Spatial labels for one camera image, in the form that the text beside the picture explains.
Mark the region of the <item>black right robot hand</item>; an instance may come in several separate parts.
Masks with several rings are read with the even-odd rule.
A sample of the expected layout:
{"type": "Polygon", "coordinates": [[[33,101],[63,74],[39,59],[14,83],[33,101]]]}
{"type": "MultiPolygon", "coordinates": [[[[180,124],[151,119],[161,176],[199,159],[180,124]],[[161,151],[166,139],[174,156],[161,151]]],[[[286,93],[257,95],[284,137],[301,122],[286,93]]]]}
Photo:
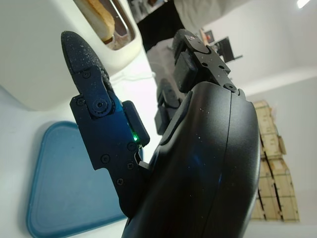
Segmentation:
{"type": "Polygon", "coordinates": [[[241,238],[256,200],[260,132],[254,105],[228,77],[219,55],[191,32],[173,39],[174,79],[158,88],[161,140],[150,137],[130,101],[116,96],[97,54],[77,33],[61,34],[79,92],[70,102],[95,170],[108,170],[128,220],[125,238],[241,238]]]}

